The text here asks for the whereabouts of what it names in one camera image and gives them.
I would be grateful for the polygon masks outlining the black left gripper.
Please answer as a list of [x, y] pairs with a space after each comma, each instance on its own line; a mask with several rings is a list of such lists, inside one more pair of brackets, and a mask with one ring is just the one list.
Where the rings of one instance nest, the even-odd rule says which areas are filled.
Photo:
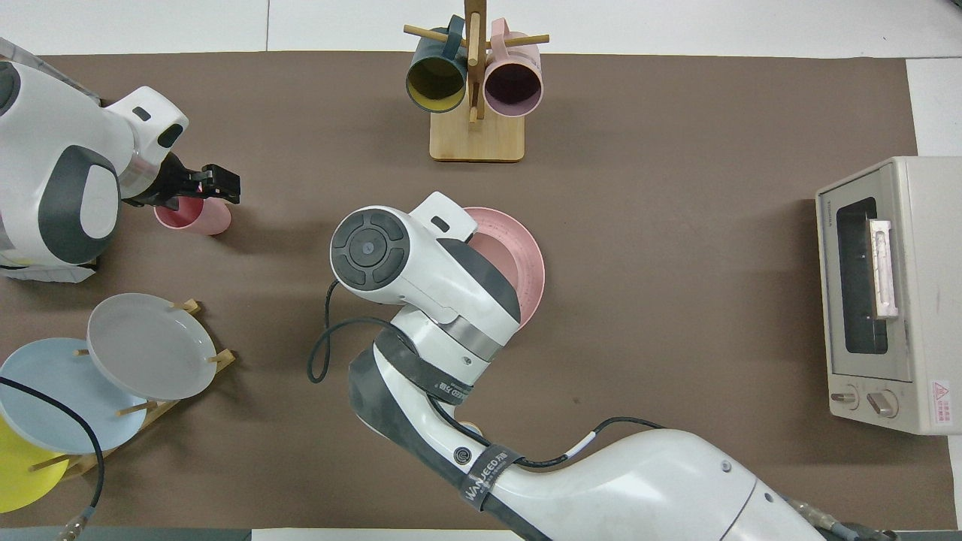
[[240, 204], [240, 176], [220, 165], [204, 165], [201, 171], [193, 171], [183, 165], [173, 153], [166, 155], [159, 165], [159, 172], [153, 183], [136, 195], [123, 196], [123, 202], [135, 207], [166, 207], [176, 210], [179, 203], [171, 200], [182, 198], [225, 200], [230, 204]]

